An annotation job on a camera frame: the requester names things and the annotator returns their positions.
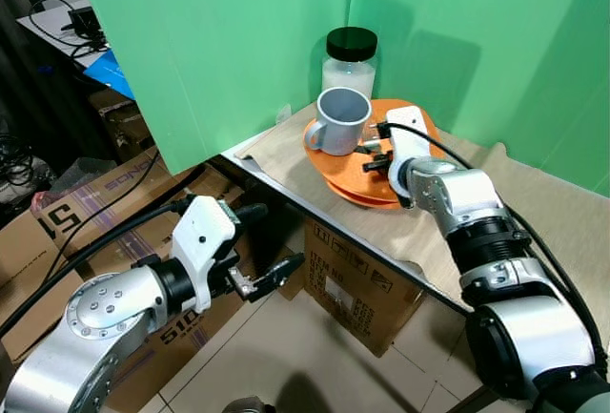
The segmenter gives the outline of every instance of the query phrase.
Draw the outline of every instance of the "cardboard box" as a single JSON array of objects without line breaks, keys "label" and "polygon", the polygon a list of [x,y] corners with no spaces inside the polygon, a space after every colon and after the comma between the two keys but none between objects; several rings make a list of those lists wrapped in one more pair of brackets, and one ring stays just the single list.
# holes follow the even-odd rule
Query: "cardboard box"
[{"label": "cardboard box", "polygon": [[[83,220],[128,191],[146,172],[151,160],[152,155],[141,154],[116,167],[36,212],[38,221],[55,244],[58,247],[62,246]],[[65,255],[72,254],[108,232],[117,223],[172,188],[176,182],[163,167],[154,163],[147,177],[133,189],[129,197],[115,203],[77,232],[69,243]]]},{"label": "cardboard box", "polygon": [[[58,249],[29,211],[0,231],[0,246],[0,322],[4,322],[40,286]],[[4,336],[2,343],[13,363],[54,327],[82,282],[76,273],[69,273]]]},{"label": "cardboard box", "polygon": [[119,413],[138,412],[242,305],[233,292],[212,300],[202,315],[187,311],[148,336],[121,365],[106,406]]},{"label": "cardboard box", "polygon": [[[223,198],[233,207],[243,194],[239,187],[212,167],[208,167],[186,191],[199,196]],[[175,198],[185,195],[182,192]],[[165,259],[172,249],[172,231],[178,220],[176,213],[165,213],[149,220],[100,250],[89,260],[89,266],[79,269],[79,273],[89,279],[104,273],[129,270],[134,262],[151,254]]]},{"label": "cardboard box", "polygon": [[92,93],[89,102],[100,115],[114,150],[123,162],[143,153],[153,144],[148,126],[133,100],[105,89]]},{"label": "cardboard box", "polygon": [[421,289],[308,218],[305,290],[377,357],[420,303]]}]

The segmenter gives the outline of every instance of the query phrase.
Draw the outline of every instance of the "stack of orange plates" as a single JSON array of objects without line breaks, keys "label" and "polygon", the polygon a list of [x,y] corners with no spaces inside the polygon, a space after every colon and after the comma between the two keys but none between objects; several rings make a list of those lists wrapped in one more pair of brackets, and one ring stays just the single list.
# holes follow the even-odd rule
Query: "stack of orange plates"
[{"label": "stack of orange plates", "polygon": [[[385,114],[395,108],[411,106],[413,103],[397,99],[372,100],[373,114],[368,123],[376,124],[385,120]],[[428,135],[440,140],[437,128],[430,116],[421,110]],[[305,132],[315,121],[312,120],[305,128]],[[328,187],[337,195],[352,201],[358,205],[383,210],[399,209],[400,204],[395,192],[390,188],[390,183],[385,174],[380,172],[364,173],[362,165],[373,161],[373,155],[354,152],[349,155],[328,155],[320,150],[313,151],[303,144],[307,156],[314,167],[324,176]],[[386,154],[392,150],[389,139],[380,141],[381,152]],[[430,148],[430,154],[435,157],[443,157],[443,152],[436,146]]]}]

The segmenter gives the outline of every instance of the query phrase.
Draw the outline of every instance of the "blue object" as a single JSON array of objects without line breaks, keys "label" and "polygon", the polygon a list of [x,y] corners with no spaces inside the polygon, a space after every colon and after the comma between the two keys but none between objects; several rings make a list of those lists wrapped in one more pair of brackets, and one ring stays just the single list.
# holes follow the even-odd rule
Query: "blue object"
[{"label": "blue object", "polygon": [[125,75],[118,66],[112,49],[106,51],[104,55],[95,60],[93,64],[85,70],[84,74],[91,79],[95,79],[96,81],[105,84],[121,95],[125,95],[131,100],[135,100],[132,89],[130,89]]}]

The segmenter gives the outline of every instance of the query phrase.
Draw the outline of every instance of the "wire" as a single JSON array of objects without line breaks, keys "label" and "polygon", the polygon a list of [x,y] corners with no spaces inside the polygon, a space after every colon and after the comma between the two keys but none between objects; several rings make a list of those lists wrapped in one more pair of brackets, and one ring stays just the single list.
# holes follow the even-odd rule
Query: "wire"
[{"label": "wire", "polygon": [[[33,5],[31,5],[30,12],[28,12],[28,18],[30,19],[31,24],[34,25],[41,33],[45,34],[46,36],[48,36],[51,39],[54,39],[58,43],[61,43],[61,44],[65,45],[65,46],[70,46],[72,48],[75,48],[75,47],[79,46],[78,44],[69,43],[68,41],[64,41],[63,39],[58,38],[57,36],[54,36],[54,35],[50,34],[48,31],[46,31],[45,29],[40,27],[40,25],[38,25],[36,22],[34,22],[34,18],[32,17],[32,15],[35,13],[36,7],[38,5],[42,5],[45,1],[50,1],[50,0],[38,0]],[[55,1],[59,1],[60,3],[63,3],[68,8],[70,8],[70,10],[74,10],[74,7],[70,3],[68,3],[66,0],[55,0]]]},{"label": "wire", "polygon": [[30,145],[12,134],[0,134],[0,181],[25,186],[34,175]]},{"label": "wire", "polygon": [[[48,31],[44,30],[42,27],[40,27],[40,25],[38,25],[36,22],[34,22],[32,15],[35,12],[36,7],[38,5],[43,4],[45,1],[50,1],[50,0],[38,0],[33,5],[31,5],[30,12],[28,12],[28,18],[30,19],[31,24],[34,25],[41,33],[45,34],[46,36],[48,36],[51,39],[54,39],[58,43],[61,43],[65,46],[70,46],[71,48],[74,48],[70,54],[70,59],[72,62],[75,62],[77,58],[85,57],[87,55],[91,55],[92,53],[101,52],[101,51],[104,51],[105,49],[107,49],[106,38],[102,31],[91,31],[91,32],[86,32],[86,33],[80,33],[80,32],[74,31],[74,34],[76,36],[78,36],[81,39],[86,40],[83,43],[77,44],[77,43],[70,43],[57,36],[54,36],[54,35],[50,34]],[[66,5],[70,10],[74,10],[74,7],[70,3],[68,3],[66,0],[54,0],[54,1],[59,1],[60,3],[63,3],[64,5]],[[78,20],[81,21],[83,27],[86,29],[87,24],[85,24],[82,17],[80,17],[78,15],[77,15],[77,17],[79,18]],[[77,54],[78,51],[80,51],[84,48],[90,48],[90,50],[87,52],[83,52],[81,54]]]},{"label": "wire", "polygon": [[90,256],[92,256],[97,251],[102,249],[108,243],[112,242],[113,240],[117,239],[118,237],[121,237],[126,232],[129,232],[130,230],[132,230],[133,228],[137,227],[140,224],[143,224],[147,220],[150,220],[153,217],[157,217],[168,211],[180,211],[185,204],[188,204],[187,200],[188,199],[183,198],[182,200],[173,201],[172,203],[169,203],[167,205],[160,206],[160,207],[148,212],[145,215],[142,215],[131,221],[123,222],[123,223],[117,225],[116,227],[111,229],[109,232],[107,232],[104,236],[98,238],[91,246],[89,246],[87,249],[83,250],[79,256],[72,259],[64,268],[62,268],[55,275],[53,275],[52,278],[45,281],[38,289],[36,289],[36,291],[31,296],[28,297],[28,299],[26,299],[26,301],[24,301],[19,306],[19,308],[17,308],[14,311],[14,313],[12,313],[9,316],[9,318],[7,320],[5,320],[5,322],[2,324],[2,326],[0,326],[0,339],[2,337],[4,337],[11,330],[11,328],[19,320],[21,320],[26,315],[26,313],[28,313],[28,311],[30,311],[30,309],[33,307],[33,305],[36,302],[38,302],[40,299],[42,299],[45,296],[45,294],[47,294],[50,291],[50,289],[52,289],[59,281],[61,281],[74,268],[76,268],[79,265],[86,262]]},{"label": "wire", "polygon": [[[466,159],[464,159],[458,153],[454,152],[451,148],[448,148],[447,146],[442,144],[440,141],[435,140],[434,138],[430,137],[429,135],[427,135],[423,132],[420,132],[417,129],[414,129],[413,127],[409,127],[409,126],[403,125],[403,124],[396,124],[394,122],[383,122],[378,125],[381,126],[382,129],[395,128],[395,129],[405,130],[407,132],[415,134],[415,135],[427,140],[428,142],[434,144],[435,146],[437,146],[445,154],[447,154],[448,156],[453,158],[464,168],[466,168],[468,170],[472,170],[474,168],[470,163],[468,163],[468,161]],[[565,272],[565,270],[563,269],[563,267],[561,266],[561,264],[559,263],[559,261],[557,260],[555,255],[553,254],[553,252],[546,245],[546,243],[544,242],[542,237],[539,235],[539,233],[536,232],[534,227],[532,227],[530,225],[530,223],[525,219],[525,217],[520,215],[516,210],[511,208],[506,203],[504,203],[504,206],[506,207],[506,209],[508,210],[510,215],[521,225],[521,227],[523,227],[523,229],[529,233],[532,240],[537,244],[537,246],[539,247],[541,252],[548,259],[551,266],[554,268],[554,270],[557,272],[557,274],[559,275],[559,277],[565,284],[565,288],[561,288],[560,291],[562,291],[562,294],[563,294],[563,292],[567,292],[567,296],[565,294],[564,294],[564,296],[570,302],[570,304],[574,307],[574,309],[577,312],[577,314],[579,315],[579,317],[582,319],[582,322],[583,322],[585,328],[587,329],[589,336],[591,337],[591,342],[593,344],[593,349],[594,349],[595,356],[596,356],[597,369],[600,372],[600,374],[605,378],[605,375],[607,372],[607,367],[608,367],[607,355],[603,349],[603,344],[601,342],[600,330],[598,329],[598,327],[595,323],[595,320],[593,319],[591,310],[589,310],[589,307],[587,306],[586,302],[582,298],[582,295],[580,294],[579,290],[577,289],[576,284],[574,284],[574,282],[570,279],[568,274]]]},{"label": "wire", "polygon": [[117,198],[115,198],[110,203],[107,203],[106,205],[101,207],[99,210],[97,210],[95,213],[93,213],[92,215],[87,217],[83,222],[81,222],[81,224],[78,227],[76,227],[76,229],[70,234],[70,236],[66,239],[66,241],[64,241],[64,244],[59,249],[59,252],[57,253],[57,257],[55,258],[55,260],[51,264],[51,268],[49,269],[49,271],[45,275],[45,278],[43,279],[41,286],[45,285],[47,283],[47,281],[50,280],[53,270],[55,269],[55,267],[59,263],[59,259],[61,259],[62,255],[64,254],[64,251],[66,250],[66,248],[68,247],[68,245],[70,244],[70,242],[74,238],[74,236],[78,233],[78,231],[80,229],[82,229],[90,220],[92,220],[93,218],[97,217],[99,214],[101,214],[101,213],[105,212],[106,210],[108,210],[111,206],[113,206],[114,203],[116,203],[117,201],[120,201],[123,198],[125,198],[126,196],[128,196],[133,191],[133,189],[135,189],[137,186],[139,186],[140,183],[144,179],[146,179],[146,176],[148,176],[148,174],[151,172],[151,170],[153,169],[154,162],[156,162],[156,160],[158,158],[159,158],[159,151],[157,150],[157,152],[154,154],[154,157],[151,160],[151,163],[147,167],[146,171],[142,174],[142,176],[137,181],[135,181],[135,183],[133,184],[133,186],[130,189],[128,189],[121,196],[118,196]]}]

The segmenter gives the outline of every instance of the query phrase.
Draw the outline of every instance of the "black cable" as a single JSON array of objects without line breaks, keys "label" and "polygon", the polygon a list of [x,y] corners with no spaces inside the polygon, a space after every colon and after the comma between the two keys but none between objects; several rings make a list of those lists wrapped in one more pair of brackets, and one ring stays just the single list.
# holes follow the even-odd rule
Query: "black cable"
[{"label": "black cable", "polygon": [[70,234],[70,236],[66,239],[66,241],[64,241],[64,244],[59,249],[59,252],[57,253],[57,257],[55,258],[55,260],[51,264],[51,268],[49,269],[49,271],[45,275],[45,278],[42,281],[42,285],[44,285],[48,280],[50,280],[52,272],[55,269],[55,266],[57,265],[57,263],[59,262],[59,259],[61,259],[62,255],[64,254],[64,251],[66,250],[66,247],[71,242],[71,240],[74,238],[74,236],[78,233],[78,231],[80,229],[82,229],[85,226],[85,224],[87,224],[87,222],[89,222],[93,218],[97,217],[100,213],[103,213],[106,210],[108,210],[111,206],[113,206],[114,203],[116,203],[117,201],[120,201],[123,198],[125,198],[126,196],[128,196],[133,191],[133,189],[135,189],[137,186],[139,186],[140,183],[144,179],[146,179],[146,176],[148,176],[148,174],[151,172],[151,170],[153,169],[154,162],[156,162],[156,160],[158,158],[159,158],[159,151],[157,150],[157,152],[154,154],[154,157],[151,160],[151,163],[147,167],[146,171],[142,174],[142,176],[137,181],[135,181],[135,183],[133,184],[133,186],[130,189],[128,189],[124,194],[122,194],[122,195],[118,196],[117,198],[115,198],[110,203],[107,203],[106,205],[101,207],[99,210],[97,210],[95,213],[93,213],[92,215],[87,217],[83,222],[81,222],[81,224],[78,227],[76,227],[76,229]]},{"label": "black cable", "polygon": [[72,259],[64,268],[59,270],[55,275],[53,275],[49,280],[43,282],[43,284],[36,289],[36,291],[24,301],[19,308],[17,308],[7,320],[0,326],[0,339],[4,337],[11,328],[21,320],[28,311],[33,307],[33,305],[42,299],[45,294],[47,294],[50,289],[53,288],[59,281],[61,281],[69,272],[71,272],[74,268],[82,265],[87,261],[89,257],[95,254],[97,251],[102,249],[108,243],[114,241],[118,237],[121,237],[126,232],[134,229],[140,224],[143,224],[147,220],[152,219],[153,217],[157,217],[163,213],[168,211],[182,211],[182,209],[188,206],[190,201],[187,198],[183,198],[181,200],[173,201],[167,205],[156,208],[145,215],[137,217],[129,222],[123,222],[109,232],[104,234],[104,236],[97,239],[95,243],[93,243],[89,248],[83,250],[83,252],[76,258]]},{"label": "black cable", "polygon": [[[36,7],[39,6],[39,5],[42,5],[45,1],[50,1],[50,0],[38,0],[33,5],[31,5],[30,11],[28,12],[28,18],[30,19],[31,24],[34,25],[41,33],[43,33],[44,35],[48,36],[51,39],[54,39],[58,43],[61,43],[61,44],[65,45],[65,46],[70,46],[70,47],[73,47],[73,48],[79,46],[78,44],[69,43],[68,41],[64,41],[63,39],[58,38],[57,36],[54,36],[54,35],[50,34],[48,31],[46,31],[45,29],[40,27],[36,22],[34,22],[34,19],[33,19],[32,15],[36,12]],[[74,7],[70,3],[68,3],[66,0],[55,0],[55,1],[59,1],[60,3],[63,3],[64,5],[66,5],[71,10],[74,10]]]},{"label": "black cable", "polygon": [[34,175],[30,145],[12,134],[0,134],[0,181],[25,186]]},{"label": "black cable", "polygon": [[[429,135],[427,135],[423,132],[420,132],[417,129],[414,129],[413,127],[409,127],[409,126],[403,125],[403,124],[396,124],[393,122],[383,122],[381,124],[378,124],[378,126],[380,126],[381,129],[396,128],[396,129],[405,130],[407,132],[415,134],[415,135],[419,136],[420,138],[423,138],[423,139],[427,140],[428,142],[437,146],[445,154],[452,157],[455,161],[457,161],[464,168],[466,168],[468,170],[472,170],[474,168],[470,163],[468,163],[468,161],[466,159],[461,157],[459,154],[454,152],[452,149],[448,148],[447,146],[442,144],[440,141],[435,140],[434,138],[430,137]],[[538,232],[536,232],[534,227],[532,227],[530,225],[530,223],[527,222],[525,217],[520,215],[516,210],[511,208],[506,203],[504,203],[504,206],[506,207],[506,209],[508,210],[510,215],[521,225],[521,227],[523,229],[525,229],[526,232],[529,233],[532,240],[537,244],[537,246],[539,247],[541,252],[548,259],[551,266],[554,268],[554,270],[557,272],[557,274],[559,275],[559,277],[565,284],[565,288],[560,289],[560,290],[567,292],[567,296],[565,296],[566,299],[570,302],[570,304],[572,305],[572,307],[574,308],[574,310],[577,312],[580,319],[582,320],[582,323],[584,324],[585,328],[587,329],[587,332],[589,333],[589,337],[591,338],[591,342],[593,344],[593,349],[594,349],[595,356],[596,356],[597,369],[600,372],[600,374],[605,378],[608,364],[607,364],[607,355],[605,353],[605,350],[603,349],[603,344],[601,342],[600,330],[598,329],[598,327],[595,323],[595,320],[593,319],[591,310],[589,310],[589,307],[587,306],[586,302],[582,298],[582,295],[580,294],[579,290],[577,289],[576,284],[574,284],[574,282],[570,279],[568,274],[565,272],[565,270],[563,269],[563,267],[561,266],[561,264],[559,263],[559,261],[557,260],[555,255],[553,254],[553,252],[546,245],[546,243],[544,242],[542,237],[538,234]]]},{"label": "black cable", "polygon": [[[50,34],[48,31],[44,30],[42,27],[40,27],[40,25],[38,25],[36,22],[34,22],[32,15],[35,13],[36,8],[39,5],[42,5],[45,1],[50,1],[50,0],[38,0],[33,5],[31,5],[30,12],[28,12],[28,18],[30,19],[31,24],[34,25],[41,33],[45,34],[46,36],[48,36],[51,39],[54,39],[58,43],[61,43],[65,46],[70,46],[70,47],[74,48],[74,50],[71,52],[71,55],[70,55],[70,59],[72,62],[74,62],[75,59],[77,59],[77,58],[91,55],[92,53],[101,52],[107,48],[106,47],[106,38],[102,31],[91,31],[91,32],[86,32],[86,33],[80,33],[80,32],[74,31],[76,36],[78,36],[81,39],[86,40],[83,43],[76,44],[76,43],[70,43],[57,36],[54,36],[54,35]],[[74,7],[70,3],[68,3],[66,0],[54,0],[54,1],[59,1],[60,3],[63,3],[64,5],[66,5],[70,10],[74,10]],[[83,24],[83,27],[86,28],[87,25],[83,22],[82,18],[80,18],[80,16],[77,16],[77,17],[79,17],[79,20]],[[87,52],[83,52],[81,54],[76,54],[78,51],[80,51],[83,48],[90,48],[90,50]]]},{"label": "black cable", "polygon": [[[206,167],[205,164],[200,163],[199,165],[197,165],[196,167],[193,168],[193,170],[189,173],[188,176],[186,176],[184,179],[182,179],[179,182],[177,182],[176,184],[174,184],[170,189],[165,191],[163,194],[161,194],[157,198],[151,200],[149,203],[147,203],[142,208],[137,210],[131,216],[127,217],[121,223],[131,222],[132,220],[136,219],[137,217],[143,216],[143,215],[147,214],[148,212],[154,210],[155,208],[158,208],[162,203],[168,201],[170,198],[175,196],[178,192],[182,191],[185,187],[188,187],[189,185],[191,185],[191,183],[193,181],[195,181],[198,177],[201,176],[201,174],[206,170],[206,168],[207,167]],[[83,253],[86,249],[89,248],[89,246],[91,246],[96,241],[97,241],[97,239],[92,241],[89,245],[83,246],[78,251],[76,251],[76,252],[70,254],[69,256],[67,256],[66,264],[71,262],[77,256],[80,256],[81,253]]]}]

